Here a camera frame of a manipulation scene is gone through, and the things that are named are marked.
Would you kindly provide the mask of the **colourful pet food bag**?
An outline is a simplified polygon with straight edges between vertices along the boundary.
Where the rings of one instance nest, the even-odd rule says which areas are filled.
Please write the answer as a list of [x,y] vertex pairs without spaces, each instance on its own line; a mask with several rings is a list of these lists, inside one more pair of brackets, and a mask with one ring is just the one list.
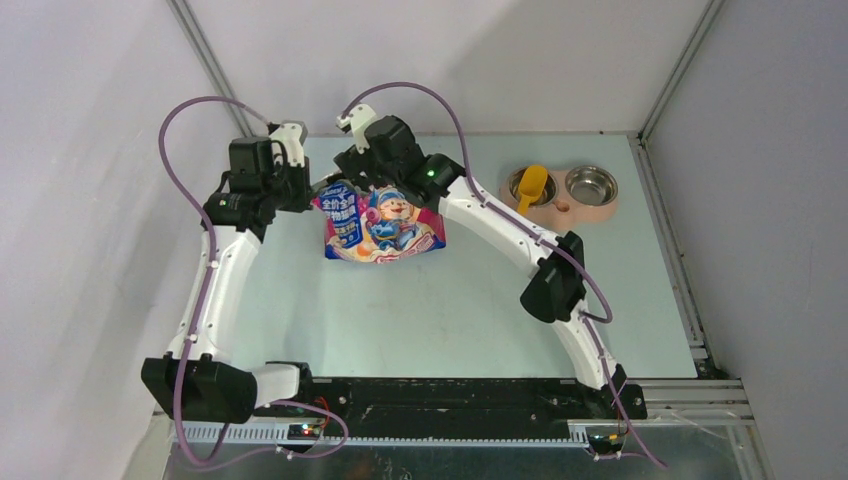
[[396,188],[361,191],[344,181],[312,201],[326,218],[325,257],[384,264],[446,246],[444,219],[414,206]]

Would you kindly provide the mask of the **pink double bowl stand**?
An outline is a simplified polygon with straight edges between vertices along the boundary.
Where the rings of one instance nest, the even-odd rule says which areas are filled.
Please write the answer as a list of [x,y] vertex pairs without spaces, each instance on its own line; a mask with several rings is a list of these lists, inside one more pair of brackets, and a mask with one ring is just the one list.
[[600,223],[612,218],[618,207],[618,197],[611,204],[592,207],[574,200],[566,191],[564,180],[572,170],[548,170],[556,184],[553,198],[540,206],[530,207],[523,217],[557,232],[572,230],[578,224]]

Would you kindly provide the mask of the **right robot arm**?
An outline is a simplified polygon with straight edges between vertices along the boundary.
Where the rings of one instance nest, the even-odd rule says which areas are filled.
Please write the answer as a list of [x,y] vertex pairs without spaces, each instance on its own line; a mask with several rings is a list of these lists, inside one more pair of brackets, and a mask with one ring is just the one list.
[[363,106],[339,115],[336,126],[353,138],[352,146],[334,159],[345,180],[363,190],[396,187],[412,204],[469,229],[527,274],[520,303],[551,326],[569,355],[585,411],[628,421],[630,406],[622,395],[635,386],[598,333],[597,324],[612,317],[589,311],[586,291],[598,286],[585,269],[581,238],[559,236],[509,212],[482,189],[468,166],[443,154],[425,154],[411,128],[396,116],[379,117]]

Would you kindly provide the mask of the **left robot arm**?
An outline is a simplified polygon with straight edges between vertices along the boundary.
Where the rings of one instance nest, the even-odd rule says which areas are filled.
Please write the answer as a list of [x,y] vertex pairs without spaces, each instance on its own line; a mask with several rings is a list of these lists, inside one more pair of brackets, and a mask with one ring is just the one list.
[[277,212],[303,212],[310,196],[303,141],[246,137],[229,145],[230,167],[202,204],[199,269],[186,312],[165,354],[141,379],[173,420],[243,424],[277,401],[292,416],[316,403],[306,364],[233,366],[237,316],[251,266]]

